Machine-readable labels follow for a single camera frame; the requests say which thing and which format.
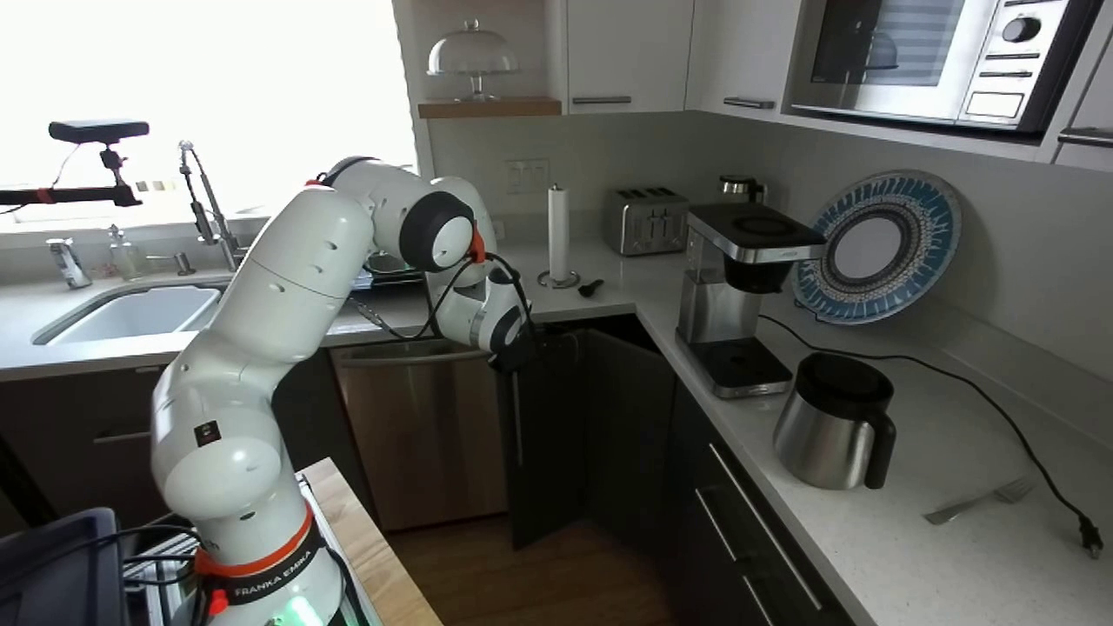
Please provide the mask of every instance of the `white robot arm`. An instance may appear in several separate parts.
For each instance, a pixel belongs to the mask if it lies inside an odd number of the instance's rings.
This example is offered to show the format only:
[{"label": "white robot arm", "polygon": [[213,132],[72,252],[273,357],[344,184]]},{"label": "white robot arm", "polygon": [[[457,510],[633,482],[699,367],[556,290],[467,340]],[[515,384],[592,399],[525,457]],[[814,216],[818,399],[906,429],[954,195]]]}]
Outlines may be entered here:
[{"label": "white robot arm", "polygon": [[422,270],[476,264],[435,298],[438,329],[500,350],[522,329],[506,270],[482,260],[491,216],[467,181],[422,181],[374,161],[344,161],[302,188],[258,235],[221,305],[154,393],[154,475],[170,510],[195,520],[209,622],[330,622],[344,578],[321,551],[297,487],[272,393],[308,357],[387,252]]}]

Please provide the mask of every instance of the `blue and white plate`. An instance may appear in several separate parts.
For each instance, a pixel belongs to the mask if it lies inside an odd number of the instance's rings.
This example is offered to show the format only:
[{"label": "blue and white plate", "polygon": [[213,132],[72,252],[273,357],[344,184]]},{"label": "blue and white plate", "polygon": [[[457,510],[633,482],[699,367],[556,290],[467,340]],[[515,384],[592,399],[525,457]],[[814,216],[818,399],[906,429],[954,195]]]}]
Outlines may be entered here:
[{"label": "blue and white plate", "polygon": [[923,298],[959,245],[959,195],[917,172],[883,172],[835,195],[818,232],[826,248],[792,267],[792,292],[818,320],[861,326]]}]

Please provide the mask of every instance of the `paper towel roll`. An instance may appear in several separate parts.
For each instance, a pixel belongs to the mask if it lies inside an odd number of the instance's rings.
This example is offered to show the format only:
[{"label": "paper towel roll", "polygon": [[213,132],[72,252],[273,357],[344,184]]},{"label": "paper towel roll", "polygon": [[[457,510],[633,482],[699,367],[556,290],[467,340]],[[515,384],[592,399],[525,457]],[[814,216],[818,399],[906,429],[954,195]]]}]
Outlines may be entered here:
[{"label": "paper towel roll", "polygon": [[567,216],[567,192],[560,184],[551,188],[547,195],[551,204],[551,278],[560,286],[570,278],[567,267],[567,228],[570,228],[570,216]]}]

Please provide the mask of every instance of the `toaster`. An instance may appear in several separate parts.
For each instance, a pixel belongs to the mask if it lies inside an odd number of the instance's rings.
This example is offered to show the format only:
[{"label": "toaster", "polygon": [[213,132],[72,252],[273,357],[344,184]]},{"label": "toaster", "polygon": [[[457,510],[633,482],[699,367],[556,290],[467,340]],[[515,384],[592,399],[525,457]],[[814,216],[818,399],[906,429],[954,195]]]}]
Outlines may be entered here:
[{"label": "toaster", "polygon": [[615,253],[676,253],[689,245],[689,202],[671,188],[615,188],[605,202],[605,235]]}]

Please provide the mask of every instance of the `kitchen sink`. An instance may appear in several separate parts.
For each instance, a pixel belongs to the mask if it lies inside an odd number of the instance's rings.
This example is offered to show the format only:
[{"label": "kitchen sink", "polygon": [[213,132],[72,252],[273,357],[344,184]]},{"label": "kitchen sink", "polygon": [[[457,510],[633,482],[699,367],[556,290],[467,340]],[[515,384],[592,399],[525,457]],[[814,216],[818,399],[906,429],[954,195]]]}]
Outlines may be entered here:
[{"label": "kitchen sink", "polygon": [[35,344],[185,333],[209,326],[221,283],[168,283],[110,290],[37,329]]}]

